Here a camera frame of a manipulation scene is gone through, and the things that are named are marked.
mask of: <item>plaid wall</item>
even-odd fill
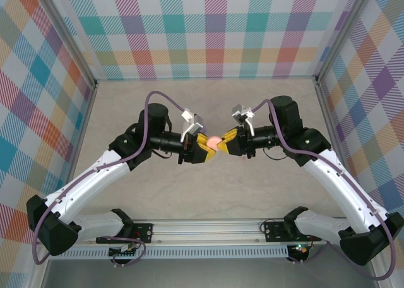
[[[90,86],[37,0],[0,0],[0,287],[33,265],[25,203],[66,183]]]
[[[404,215],[404,0],[370,0],[323,81],[350,172]],[[396,240],[404,268],[404,231]]]
[[[108,79],[311,76],[340,1],[54,0]]]

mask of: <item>pink ball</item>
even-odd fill
[[[217,144],[219,144],[221,141],[222,141],[222,138],[220,136],[211,136],[206,141],[206,146],[214,149],[214,151],[218,151],[219,148],[217,148]]]

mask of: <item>wire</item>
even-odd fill
[[[309,263],[310,261],[314,261],[318,259],[320,256],[322,256],[325,253],[325,249],[328,248],[331,245],[330,242],[327,242],[323,248],[321,248],[315,255],[313,255],[311,258],[308,258],[305,263]]]
[[[138,237],[139,237],[139,239],[141,239],[141,235],[140,235],[140,233],[139,233],[138,231],[135,231],[134,234],[137,234]],[[139,244],[139,246],[136,247],[135,243],[132,242],[132,248],[134,248],[134,249],[139,249],[140,246],[141,246],[141,245]]]
[[[86,173],[84,173],[83,175],[81,175],[80,177],[76,178],[75,181],[73,181],[55,200],[53,203],[51,203],[48,208],[45,210],[45,212],[41,215],[41,217],[39,218],[38,224],[35,227],[35,230],[33,232],[33,236],[32,236],[32,258],[33,261],[35,262],[36,265],[41,265],[43,264],[46,259],[48,259],[48,257],[51,255],[49,252],[40,260],[38,258],[38,253],[37,253],[37,239],[38,239],[38,234],[39,234],[39,229],[41,228],[42,224],[44,223],[45,218],[48,216],[48,214],[51,212],[51,210],[56,206],[56,204],[59,202],[62,202],[62,199],[67,195],[67,193],[74,188],[78,183],[80,183],[82,180],[84,180],[86,177],[90,176],[93,173],[98,172],[99,170],[105,169],[105,168],[109,168],[112,166],[115,166],[117,164],[121,164],[121,163],[125,163],[131,159],[133,159],[134,157],[137,157],[142,150],[144,149],[144,147],[146,146],[146,142],[147,142],[147,131],[148,131],[148,105],[149,105],[149,101],[150,101],[150,97],[153,94],[159,94],[163,97],[165,97],[168,101],[170,101],[174,106],[176,106],[181,112],[184,112],[184,108],[182,108],[179,104],[177,104],[176,102],[174,102],[174,100],[172,98],[170,98],[168,95],[160,92],[160,91],[152,91],[150,92],[145,100],[145,111],[144,111],[144,130],[143,130],[143,140],[141,142],[141,145],[139,147],[139,149],[132,155],[121,159],[121,160],[117,160],[115,162],[111,162],[109,164],[106,165],[102,165],[100,167],[96,167],[95,169],[89,170]]]
[[[162,154],[159,154],[159,153],[158,153],[156,150],[154,150],[154,149],[152,149],[152,152],[153,152],[155,155],[157,155],[158,157],[161,157],[162,159],[165,159],[165,160],[171,158],[171,155],[172,155],[172,152],[170,152],[170,155],[162,155]]]
[[[274,157],[270,157],[270,156],[265,152],[265,147],[263,148],[263,152],[264,152],[264,154],[265,154],[267,157],[269,157],[271,160],[284,160],[284,159],[287,158],[287,155],[284,156],[284,157],[281,157],[280,159],[277,159],[277,158],[274,158]]]
[[[373,277],[373,276],[363,272],[359,268],[359,266],[357,264],[355,264],[354,262],[352,262],[349,258],[346,258],[346,261],[349,262],[349,264],[356,270],[356,272],[358,272],[359,274],[361,274],[364,277],[367,277],[368,279],[371,279],[371,280],[385,280],[385,279],[388,279],[390,277],[390,275],[394,272],[394,269],[395,269],[395,266],[396,266],[396,248],[395,248],[395,245],[394,245],[393,236],[391,236],[390,230],[388,229],[386,223],[384,222],[384,220],[380,216],[379,212],[374,208],[373,204],[367,199],[367,197],[360,191],[360,189],[356,186],[356,184],[337,165],[335,165],[334,163],[332,163],[331,161],[329,161],[325,157],[321,156],[320,154],[316,154],[314,152],[307,151],[307,150],[293,149],[287,144],[287,142],[285,141],[285,139],[283,137],[282,130],[281,130],[280,125],[279,125],[278,117],[276,116],[275,107],[274,107],[274,105],[272,104],[272,102],[270,100],[268,100],[268,99],[263,100],[252,111],[256,112],[259,108],[264,106],[264,104],[268,104],[268,107],[270,108],[270,113],[272,115],[273,124],[275,126],[276,133],[278,134],[279,140],[280,140],[280,142],[281,142],[284,149],[288,150],[289,152],[296,153],[296,154],[310,155],[312,157],[315,157],[315,158],[323,161],[325,164],[330,166],[334,171],[339,173],[341,175],[341,177],[343,177],[348,182],[348,184],[352,187],[352,189],[355,190],[355,192],[362,199],[362,201],[364,201],[364,203],[372,210],[372,214],[377,218],[377,220],[381,224],[383,230],[385,231],[385,233],[387,235],[387,238],[388,238],[388,241],[389,241],[389,244],[390,244],[391,263],[390,263],[390,267],[389,267],[388,271],[384,275],[382,275],[380,277]]]
[[[142,257],[143,255],[145,255],[145,253],[146,253],[146,244],[145,244],[143,241],[139,240],[139,239],[130,239],[130,238],[128,238],[128,237],[114,237],[114,236],[103,236],[103,238],[104,238],[104,239],[111,239],[111,240],[114,240],[114,241],[127,241],[127,242],[132,242],[132,243],[141,244],[141,245],[143,246],[143,251],[141,252],[141,254],[140,254],[137,258],[134,258],[134,259],[130,260],[130,261],[127,262],[126,264],[118,264],[118,263],[115,261],[115,257],[116,257],[118,254],[112,256],[112,262],[115,264],[115,265],[114,265],[115,267],[116,267],[116,266],[120,266],[120,267],[124,268],[124,267],[128,267],[128,266],[130,266],[130,265],[133,265],[133,264],[137,263],[137,262],[141,259],[141,257]]]
[[[264,224],[266,221],[268,221],[268,220],[271,220],[271,221],[273,221],[273,222],[276,222],[276,220],[274,220],[274,219],[266,219],[265,221],[263,221],[263,222],[259,225],[259,230],[260,230],[263,234],[266,234],[265,231],[263,231],[263,224]]]

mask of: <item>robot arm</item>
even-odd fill
[[[143,141],[145,128],[144,111],[138,123],[131,125],[119,135],[97,161],[56,192],[46,198],[35,195],[27,201],[28,223],[32,231],[39,219],[55,201],[39,229],[39,239],[51,255],[59,255],[77,241],[86,241],[102,236],[122,238],[133,237],[133,222],[120,209],[102,215],[78,215],[80,210],[104,188],[120,177],[129,174],[139,164],[149,159],[154,150],[178,154],[178,163],[198,164],[214,156],[215,151],[206,146],[207,136],[200,133],[202,119],[185,109],[182,116],[186,120],[182,133],[171,132],[168,109],[162,104],[148,105],[148,134],[144,149],[127,162],[108,165],[132,156]],[[60,200],[60,195],[71,185],[73,187]]]
[[[343,177],[347,175],[359,192],[374,206],[381,219],[395,238],[404,226],[404,219],[399,213],[388,214],[386,209],[376,203],[342,166],[330,143],[315,129],[304,128],[299,116],[297,103],[290,97],[281,96],[271,99],[275,108],[282,136],[294,149],[306,150],[319,154],[338,166],[340,172],[320,159],[305,154],[296,154],[286,150],[281,144],[274,126],[253,128],[254,114],[250,108],[236,106],[232,115],[242,126],[238,126],[222,137],[218,148],[232,155],[255,157],[256,149],[281,146],[285,154],[312,174],[337,202],[345,219],[336,219],[299,207],[285,216],[285,230],[293,238],[298,234],[312,235],[341,246],[344,253],[359,265],[365,265],[389,244],[380,221],[353,190]]]

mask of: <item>metal base plate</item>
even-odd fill
[[[117,257],[125,260],[137,258],[142,247],[131,253],[122,253]],[[146,259],[194,259],[194,258],[286,258],[287,245],[262,246],[147,246]],[[73,247],[59,256],[51,256],[51,260],[104,260],[111,259],[106,247]]]

